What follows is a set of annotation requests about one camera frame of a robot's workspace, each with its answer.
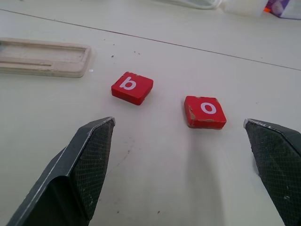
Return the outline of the purple tissue box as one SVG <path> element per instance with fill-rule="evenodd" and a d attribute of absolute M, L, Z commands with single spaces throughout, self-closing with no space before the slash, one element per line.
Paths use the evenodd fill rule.
<path fill-rule="evenodd" d="M 301 0 L 268 0 L 266 8 L 279 18 L 301 20 Z"/>

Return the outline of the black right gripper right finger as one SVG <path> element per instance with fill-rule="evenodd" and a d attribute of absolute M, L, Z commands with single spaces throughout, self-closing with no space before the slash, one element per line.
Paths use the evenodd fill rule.
<path fill-rule="evenodd" d="M 256 167 L 285 226 L 301 226 L 301 133 L 245 119 Z"/>

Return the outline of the red letter b block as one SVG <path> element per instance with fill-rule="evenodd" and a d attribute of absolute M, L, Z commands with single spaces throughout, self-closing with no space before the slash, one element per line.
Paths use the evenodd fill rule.
<path fill-rule="evenodd" d="M 153 88 L 152 79 L 125 72 L 112 86 L 113 96 L 130 102 L 134 105 L 141 105 Z"/>

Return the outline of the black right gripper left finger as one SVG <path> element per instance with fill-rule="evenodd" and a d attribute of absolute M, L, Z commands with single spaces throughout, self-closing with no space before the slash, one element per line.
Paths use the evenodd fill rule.
<path fill-rule="evenodd" d="M 106 117 L 80 127 L 6 226 L 88 226 L 106 177 L 115 124 Z"/>

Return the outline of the red letter o block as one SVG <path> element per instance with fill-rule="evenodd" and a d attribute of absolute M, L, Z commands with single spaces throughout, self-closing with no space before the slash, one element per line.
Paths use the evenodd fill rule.
<path fill-rule="evenodd" d="M 214 97 L 187 96 L 184 110 L 190 128 L 222 129 L 227 122 L 221 104 Z"/>

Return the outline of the wooden block holder strip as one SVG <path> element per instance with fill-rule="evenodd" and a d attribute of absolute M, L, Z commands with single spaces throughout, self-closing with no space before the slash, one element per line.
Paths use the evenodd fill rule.
<path fill-rule="evenodd" d="M 0 73 L 80 78 L 90 55 L 87 45 L 0 38 Z"/>

